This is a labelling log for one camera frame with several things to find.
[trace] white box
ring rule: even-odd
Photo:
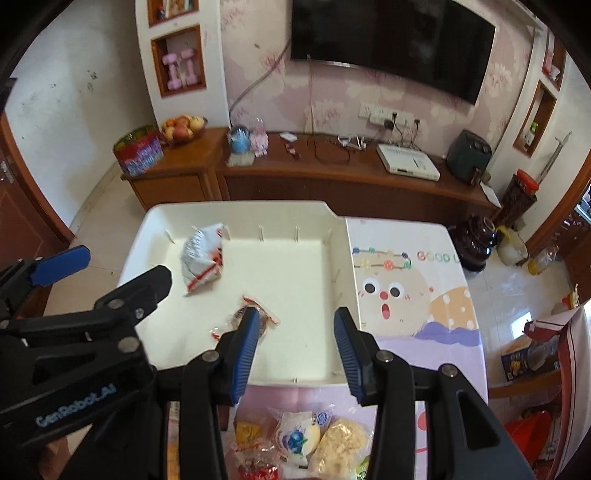
[[[184,296],[183,244],[196,228],[218,222],[229,232],[222,243],[222,276]],[[333,314],[346,306],[359,326],[350,252],[345,219],[323,202],[161,205],[144,218],[119,283],[158,264],[172,272],[170,295],[137,326],[158,369],[185,365],[215,348],[210,330],[227,327],[246,294],[281,322],[259,343],[251,384],[344,384]]]

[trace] door handle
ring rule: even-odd
[[[10,167],[6,160],[0,161],[0,181],[8,181],[8,183],[14,183],[14,175],[10,171]]]

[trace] screw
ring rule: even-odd
[[[441,366],[441,371],[443,372],[443,375],[446,375],[450,378],[453,378],[457,375],[457,368],[452,364],[443,364]]]
[[[386,364],[394,360],[394,354],[392,352],[388,352],[387,350],[378,350],[378,353],[375,354],[375,357]]]
[[[111,300],[107,306],[112,309],[112,310],[117,310],[120,309],[123,305],[125,304],[125,302],[121,299],[114,299]]]
[[[125,337],[119,340],[117,348],[122,353],[133,353],[139,347],[139,340],[136,337]]]
[[[201,356],[206,362],[215,362],[218,358],[220,358],[220,354],[215,350],[208,350],[207,352],[203,352]]]

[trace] television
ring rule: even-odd
[[[381,70],[475,104],[494,36],[453,0],[293,0],[291,59]]]

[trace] floral wallpaper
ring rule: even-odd
[[[317,132],[373,137],[379,127],[358,118],[360,102],[368,102],[420,118],[415,143],[428,153],[447,153],[464,128],[486,138],[495,148],[521,92],[533,40],[527,27],[496,0],[460,3],[496,27],[476,105],[382,72],[291,61],[288,51],[273,74],[236,107],[232,121],[249,126],[255,118],[262,118],[270,131],[309,132],[313,117]],[[221,11],[231,104],[273,65],[285,47],[291,31],[291,1],[221,0]]]

